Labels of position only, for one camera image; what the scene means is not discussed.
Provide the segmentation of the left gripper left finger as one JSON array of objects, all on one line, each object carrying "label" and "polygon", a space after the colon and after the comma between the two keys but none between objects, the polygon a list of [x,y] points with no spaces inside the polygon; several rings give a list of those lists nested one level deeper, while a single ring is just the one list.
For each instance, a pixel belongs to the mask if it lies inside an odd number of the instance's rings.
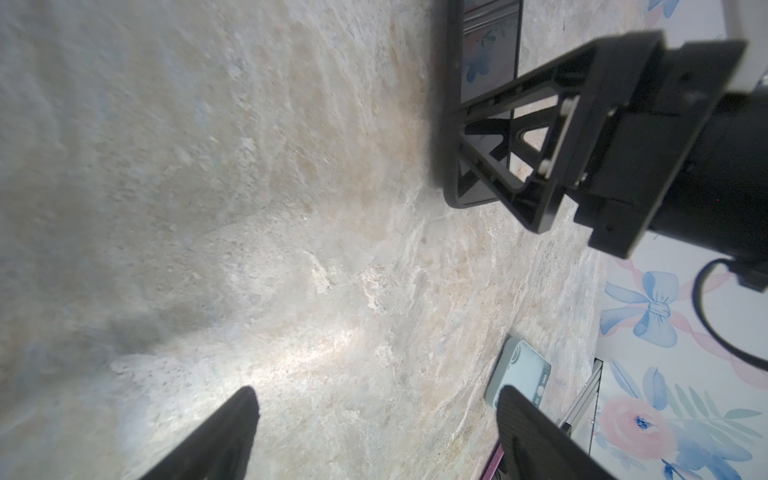
[{"label": "left gripper left finger", "polygon": [[255,390],[241,387],[142,480],[243,480],[259,418]]}]

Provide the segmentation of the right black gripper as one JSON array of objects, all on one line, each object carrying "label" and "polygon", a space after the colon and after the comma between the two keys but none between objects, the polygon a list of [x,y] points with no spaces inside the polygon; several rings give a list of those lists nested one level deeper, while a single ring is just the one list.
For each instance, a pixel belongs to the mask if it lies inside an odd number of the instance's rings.
[{"label": "right black gripper", "polygon": [[443,115],[449,206],[500,202],[536,234],[569,190],[593,249],[626,259],[647,232],[747,256],[746,165],[725,137],[747,105],[743,40],[677,48],[601,37]]}]

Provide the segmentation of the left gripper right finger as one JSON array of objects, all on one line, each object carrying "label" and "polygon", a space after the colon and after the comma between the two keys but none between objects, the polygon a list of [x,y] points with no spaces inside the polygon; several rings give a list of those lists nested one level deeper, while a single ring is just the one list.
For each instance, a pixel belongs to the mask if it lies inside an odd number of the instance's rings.
[{"label": "left gripper right finger", "polygon": [[509,479],[613,479],[516,388],[501,390],[496,418]]}]

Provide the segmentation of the black phone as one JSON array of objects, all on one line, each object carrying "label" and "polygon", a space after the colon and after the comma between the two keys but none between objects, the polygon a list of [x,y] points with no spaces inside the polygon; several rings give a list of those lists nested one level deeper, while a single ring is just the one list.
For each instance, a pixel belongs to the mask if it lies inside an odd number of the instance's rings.
[{"label": "black phone", "polygon": [[497,442],[489,457],[489,460],[480,475],[480,480],[503,480],[506,473],[503,467],[504,450],[500,442]]}]

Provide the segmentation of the light blue phone case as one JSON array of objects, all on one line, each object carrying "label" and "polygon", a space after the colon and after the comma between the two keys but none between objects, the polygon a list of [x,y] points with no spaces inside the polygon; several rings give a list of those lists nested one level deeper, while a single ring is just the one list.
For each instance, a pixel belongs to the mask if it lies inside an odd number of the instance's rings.
[{"label": "light blue phone case", "polygon": [[513,386],[539,407],[551,375],[551,364],[526,341],[509,337],[485,391],[486,403],[496,409],[501,390]]}]

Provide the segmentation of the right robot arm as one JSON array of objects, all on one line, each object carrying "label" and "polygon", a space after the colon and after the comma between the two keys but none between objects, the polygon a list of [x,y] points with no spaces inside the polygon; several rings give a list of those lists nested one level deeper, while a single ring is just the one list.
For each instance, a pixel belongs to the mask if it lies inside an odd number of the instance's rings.
[{"label": "right robot arm", "polygon": [[728,1],[726,36],[672,48],[660,31],[592,40],[470,99],[470,17],[448,5],[447,202],[499,202],[548,231],[564,198],[589,244],[630,256],[647,231],[767,258],[767,5]]}]

